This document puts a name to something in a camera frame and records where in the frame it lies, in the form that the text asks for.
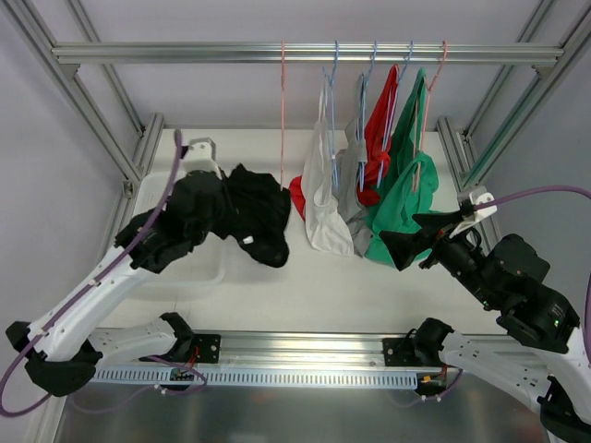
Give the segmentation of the blue wire hanger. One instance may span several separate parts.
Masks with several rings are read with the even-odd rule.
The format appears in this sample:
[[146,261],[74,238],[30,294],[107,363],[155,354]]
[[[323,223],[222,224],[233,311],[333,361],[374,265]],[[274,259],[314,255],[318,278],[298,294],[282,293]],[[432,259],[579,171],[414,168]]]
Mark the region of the blue wire hanger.
[[329,147],[332,163],[332,185],[334,189],[339,187],[339,173],[336,159],[336,118],[335,118],[335,100],[334,100],[334,82],[340,55],[340,45],[337,41],[334,42],[334,53],[332,61],[332,70],[328,72],[323,70],[323,76],[326,84],[326,94],[329,99],[326,108],[330,111],[330,126],[329,126]]

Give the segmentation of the white tank top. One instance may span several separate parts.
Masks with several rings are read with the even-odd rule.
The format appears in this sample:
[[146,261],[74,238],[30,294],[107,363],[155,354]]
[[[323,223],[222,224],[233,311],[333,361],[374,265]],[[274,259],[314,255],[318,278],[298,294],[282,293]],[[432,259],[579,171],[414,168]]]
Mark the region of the white tank top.
[[310,245],[324,253],[352,257],[352,236],[332,194],[332,156],[328,139],[328,87],[322,84],[318,118],[309,141],[301,180],[305,199],[305,230]]

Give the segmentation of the pink wire hanger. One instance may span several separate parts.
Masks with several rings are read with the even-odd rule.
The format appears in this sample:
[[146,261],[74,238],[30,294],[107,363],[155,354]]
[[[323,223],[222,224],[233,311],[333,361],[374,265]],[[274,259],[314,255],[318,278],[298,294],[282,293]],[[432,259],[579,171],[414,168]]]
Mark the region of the pink wire hanger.
[[286,98],[286,51],[285,40],[281,41],[281,153],[280,153],[280,184],[284,187],[285,180],[285,98]]

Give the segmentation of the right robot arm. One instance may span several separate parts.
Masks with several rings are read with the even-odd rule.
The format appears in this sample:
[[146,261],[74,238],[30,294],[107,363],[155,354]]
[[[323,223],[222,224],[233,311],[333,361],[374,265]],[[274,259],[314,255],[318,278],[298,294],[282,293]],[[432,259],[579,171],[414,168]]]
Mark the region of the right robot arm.
[[395,267],[404,270],[427,252],[421,269],[443,266],[485,310],[498,312],[497,324],[545,368],[501,357],[433,317],[412,337],[414,358],[454,366],[504,391],[562,442],[589,441],[590,362],[581,320],[565,296],[545,285],[549,263],[517,234],[484,253],[477,228],[461,228],[457,212],[413,218],[416,233],[380,232]]

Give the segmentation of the black tank top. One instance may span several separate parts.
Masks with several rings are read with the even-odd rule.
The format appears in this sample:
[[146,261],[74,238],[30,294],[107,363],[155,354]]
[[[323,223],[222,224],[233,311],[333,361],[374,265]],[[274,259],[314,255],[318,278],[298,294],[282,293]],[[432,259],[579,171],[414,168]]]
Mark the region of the black tank top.
[[285,238],[290,191],[272,174],[250,171],[241,163],[223,179],[223,190],[229,203],[212,232],[223,240],[233,237],[259,264],[283,267],[290,254]]

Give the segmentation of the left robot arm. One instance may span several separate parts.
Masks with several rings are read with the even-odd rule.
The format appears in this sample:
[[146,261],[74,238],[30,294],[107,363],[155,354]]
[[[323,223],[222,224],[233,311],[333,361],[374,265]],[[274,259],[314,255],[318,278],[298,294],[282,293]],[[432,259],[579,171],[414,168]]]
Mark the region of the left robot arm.
[[152,356],[184,362],[194,334],[176,312],[113,335],[96,329],[135,288],[203,244],[229,207],[222,171],[194,170],[172,178],[158,205],[132,218],[105,261],[65,300],[44,317],[6,329],[30,380],[52,396],[65,397],[108,365]]

